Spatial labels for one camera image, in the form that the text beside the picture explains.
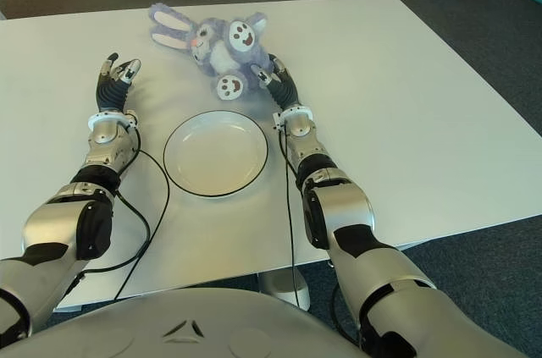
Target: black cable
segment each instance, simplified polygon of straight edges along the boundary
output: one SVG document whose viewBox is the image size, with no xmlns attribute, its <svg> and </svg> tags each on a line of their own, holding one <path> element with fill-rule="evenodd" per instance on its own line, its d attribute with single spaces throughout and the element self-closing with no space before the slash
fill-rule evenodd
<svg viewBox="0 0 542 358">
<path fill-rule="evenodd" d="M 132 206 L 130 204 L 129 201 L 127 201 L 121 194 L 118 190 L 115 191 L 114 193 L 118 198 L 119 200 L 126 206 L 128 207 L 142 222 L 143 222 L 143 225 L 145 226 L 145 231 L 146 231 L 146 235 L 145 235 L 145 241 L 143 241 L 143 244 L 141 244 L 139 250 L 137 250 L 137 252 L 129 259 L 127 259 L 126 261 L 124 262 L 121 262 L 121 263 L 118 263 L 116 265 L 113 265 L 111 267 L 98 267 L 98 268 L 93 268 L 93 269 L 84 269 L 82 270 L 81 272 L 79 272 L 77 274 L 77 276 L 75 276 L 74 278 L 74 281 L 71 283 L 71 285 L 68 287 L 68 289 L 66 290 L 66 293 L 64 294 L 64 296 L 66 296 L 69 292 L 71 292 L 75 286 L 77 286 L 79 284 L 79 282 L 85 277 L 85 275 L 87 275 L 88 273 L 105 273 L 105 272 L 111 272 L 111 271 L 114 271 L 116 269 L 120 269 L 121 267 L 125 267 L 126 265 L 128 265 L 129 263 L 132 263 L 133 261 L 135 261 L 137 258 L 140 258 L 144 253 L 145 251 L 147 250 L 149 244 L 151 243 L 151 240 L 152 240 L 152 237 L 151 237 L 151 227 L 149 226 L 149 223 L 147 221 L 147 219 L 143 216 L 143 214 L 141 214 L 139 212 L 139 210 L 137 210 L 134 206 Z"/>
<path fill-rule="evenodd" d="M 329 303 L 329 314 L 331 315 L 331 320 L 333 321 L 333 324 L 335 325 L 335 328 L 337 329 L 337 332 L 342 335 L 346 340 L 353 343 L 356 347 L 358 346 L 356 340 L 352 338 L 346 330 L 340 325 L 339 319 L 337 318 L 337 313 L 335 312 L 335 299 L 337 297 L 337 292 L 339 291 L 339 282 L 335 285 L 333 288 L 333 292 L 331 293 L 331 301 Z"/>
<path fill-rule="evenodd" d="M 168 193 L 166 195 L 166 202 L 164 203 L 163 205 L 163 210 L 162 210 L 162 214 L 160 215 L 160 218 L 158 219 L 158 223 L 156 224 L 156 227 L 154 228 L 154 231 L 152 231 L 152 235 L 151 235 L 151 238 L 149 239 L 149 242 L 147 244 L 147 247 L 145 248 L 145 250 L 136 257 L 136 261 L 135 261 L 135 264 L 132 266 L 132 268 L 130 269 L 130 272 L 128 273 L 128 276 L 126 277 L 126 279 L 124 280 L 124 282 L 122 283 L 122 285 L 120 286 L 120 289 L 119 291 L 117 292 L 117 294 L 115 295 L 115 297 L 113 298 L 113 300 L 117 300 L 120 296 L 120 293 L 123 291 L 125 285 L 128 283 L 128 280 L 130 279 L 132 273 L 134 272 L 134 270 L 136 269 L 137 267 L 137 264 L 139 263 L 139 261 L 142 259 L 143 255 L 145 254 L 145 251 L 147 250 L 147 248 L 149 247 L 149 245 L 152 243 L 152 240 L 154 239 L 154 235 L 156 235 L 156 232 L 158 231 L 158 229 L 160 228 L 160 225 L 162 224 L 162 221 L 163 221 L 163 216 L 165 215 L 166 213 L 166 210 L 168 209 L 168 204 L 169 204 L 169 196 L 171 194 L 171 188 L 169 186 L 169 179 L 168 179 L 168 175 L 166 174 L 166 172 L 163 170 L 162 168 L 162 165 L 160 165 L 160 163 L 153 157 L 151 156 L 150 154 L 148 154 L 147 152 L 143 151 L 142 149 L 139 150 L 139 152 L 143 153 L 144 155 L 147 155 L 149 157 L 149 159 L 151 159 L 154 163 L 156 163 L 156 165 L 158 166 L 158 168 L 160 169 L 160 172 L 162 172 L 162 175 L 163 175 L 163 178 L 165 179 L 166 181 L 166 185 L 167 185 L 167 188 L 168 188 Z"/>
<path fill-rule="evenodd" d="M 282 140 L 281 138 L 281 131 L 279 130 L 279 145 L 280 145 L 280 151 L 282 152 L 282 155 L 285 157 L 285 169 L 286 169 L 286 206 L 288 208 L 288 222 L 290 223 L 290 252 L 291 252 L 291 282 L 294 285 L 294 295 L 296 295 L 296 304 L 297 307 L 299 306 L 299 296 L 297 295 L 297 284 L 296 284 L 296 259 L 294 254 L 294 229 L 291 223 L 291 209 L 290 209 L 290 176 L 288 174 L 288 171 L 291 168 L 290 163 L 288 162 L 288 158 L 286 157 L 285 152 L 282 149 Z"/>
<path fill-rule="evenodd" d="M 294 167 L 292 166 L 292 164 L 288 160 L 288 156 L 286 155 L 286 151 L 285 151 L 284 147 L 282 146 L 282 130 L 280 130 L 280 129 L 279 129 L 279 146 L 280 146 L 280 151 L 282 152 L 282 156 L 286 160 L 286 163 L 288 164 L 288 166 L 290 166 L 291 172 L 294 174 L 294 176 L 297 179 L 296 170 L 294 169 Z"/>
</svg>

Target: table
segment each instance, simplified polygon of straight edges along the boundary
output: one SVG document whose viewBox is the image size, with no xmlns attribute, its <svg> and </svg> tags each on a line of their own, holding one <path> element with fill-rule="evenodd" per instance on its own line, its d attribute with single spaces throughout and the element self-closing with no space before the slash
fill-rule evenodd
<svg viewBox="0 0 542 358">
<path fill-rule="evenodd" d="M 363 189 L 376 235 L 408 245 L 542 213 L 542 140 L 399 0 L 312 0 L 185 7 L 194 19 L 268 15 L 263 44 L 289 66 L 318 136 Z M 152 246 L 122 297 L 290 263 L 284 161 L 268 96 L 221 102 L 210 79 L 182 54 L 151 41 L 145 9 L 0 22 L 0 257 L 20 254 L 27 216 L 69 182 L 86 154 L 86 118 L 103 59 L 142 61 L 127 108 L 142 147 L 157 159 L 169 133 L 212 109 L 249 115 L 268 138 L 260 177 L 227 198 L 199 198 L 173 186 Z M 323 260 L 305 237 L 290 182 L 296 263 Z M 156 224 L 165 183 L 144 157 L 121 186 Z M 89 267 L 131 256 L 144 231 L 120 202 L 112 245 Z M 61 306 L 113 298 L 125 269 L 89 275 Z"/>
</svg>

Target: white plate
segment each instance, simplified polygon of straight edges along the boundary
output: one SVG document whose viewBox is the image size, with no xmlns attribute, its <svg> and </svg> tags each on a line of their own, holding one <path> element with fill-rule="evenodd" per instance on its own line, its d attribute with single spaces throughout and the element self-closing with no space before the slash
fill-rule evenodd
<svg viewBox="0 0 542 358">
<path fill-rule="evenodd" d="M 182 190 L 225 196 L 249 185 L 268 158 L 263 131 L 231 111 L 198 114 L 179 125 L 163 150 L 168 176 Z"/>
</svg>

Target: stuffed bunny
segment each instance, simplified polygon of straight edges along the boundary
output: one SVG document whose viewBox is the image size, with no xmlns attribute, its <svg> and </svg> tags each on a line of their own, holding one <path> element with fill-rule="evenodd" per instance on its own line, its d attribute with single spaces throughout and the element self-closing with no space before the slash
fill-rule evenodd
<svg viewBox="0 0 542 358">
<path fill-rule="evenodd" d="M 234 100 L 248 89 L 257 88 L 261 80 L 251 71 L 257 64 L 273 70 L 269 55 L 259 44 L 267 23 L 264 14 L 256 13 L 247 19 L 207 18 L 200 24 L 158 3 L 149 8 L 149 15 L 157 25 L 151 38 L 166 47 L 188 53 L 203 73 L 215 76 L 212 87 L 222 100 Z"/>
</svg>

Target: plate rim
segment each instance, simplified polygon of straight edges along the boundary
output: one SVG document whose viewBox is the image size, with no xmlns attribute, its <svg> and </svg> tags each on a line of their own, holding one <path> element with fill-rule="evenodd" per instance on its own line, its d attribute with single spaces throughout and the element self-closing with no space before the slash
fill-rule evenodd
<svg viewBox="0 0 542 358">
<path fill-rule="evenodd" d="M 244 117 L 244 118 L 247 118 L 249 119 L 250 121 L 252 121 L 257 127 L 258 129 L 260 130 L 260 132 L 262 133 L 263 135 L 263 141 L 265 142 L 265 159 L 263 159 L 263 164 L 262 164 L 262 167 L 260 168 L 260 170 L 258 171 L 258 173 L 256 173 L 256 175 L 252 178 L 252 180 L 250 180 L 249 182 L 247 182 L 245 185 L 241 186 L 239 189 L 235 189 L 235 190 L 232 190 L 232 191 L 229 191 L 227 193 L 223 193 L 223 194 L 220 194 L 220 195 L 204 195 L 204 194 L 201 194 L 201 193 L 196 193 L 194 191 L 190 191 L 184 187 L 182 187 L 181 185 L 179 185 L 175 179 L 173 179 L 171 177 L 171 175 L 169 174 L 169 171 L 168 171 L 168 166 L 166 165 L 166 149 L 168 148 L 168 143 L 169 141 L 171 140 L 171 137 L 174 135 L 174 133 L 177 131 L 177 129 L 179 129 L 182 125 L 188 123 L 191 119 L 195 118 L 195 117 L 199 117 L 203 114 L 207 114 L 207 113 L 233 113 L 233 114 L 237 114 L 237 115 L 240 115 L 241 117 Z M 234 193 L 237 193 L 238 191 L 240 190 L 243 190 L 245 189 L 248 185 L 250 185 L 254 180 L 257 179 L 257 177 L 262 173 L 263 169 L 265 168 L 265 165 L 267 164 L 268 162 L 268 156 L 269 156 L 269 143 L 268 143 L 268 137 L 265 135 L 265 133 L 263 132 L 263 129 L 262 127 L 260 127 L 260 125 L 254 121 L 252 118 L 250 118 L 249 116 L 245 115 L 245 114 L 242 114 L 242 113 L 238 113 L 236 111 L 230 111 L 230 110 L 209 110 L 209 111 L 204 111 L 202 113 L 198 113 L 198 114 L 195 114 L 195 115 L 192 115 L 191 117 L 187 118 L 186 120 L 184 120 L 183 122 L 181 122 L 179 125 L 177 125 L 173 131 L 171 131 L 171 133 L 168 135 L 168 139 L 166 140 L 166 143 L 164 144 L 163 146 L 163 151 L 162 151 L 162 163 L 163 163 L 163 169 L 164 171 L 166 172 L 166 174 L 168 175 L 168 179 L 171 180 L 171 182 L 177 186 L 179 189 L 183 190 L 184 192 L 186 193 L 190 193 L 191 195 L 194 195 L 194 196 L 198 196 L 198 197 L 207 197 L 207 198 L 216 198 L 216 197 L 224 197 L 224 196 L 229 196 L 229 195 L 232 195 Z"/>
</svg>

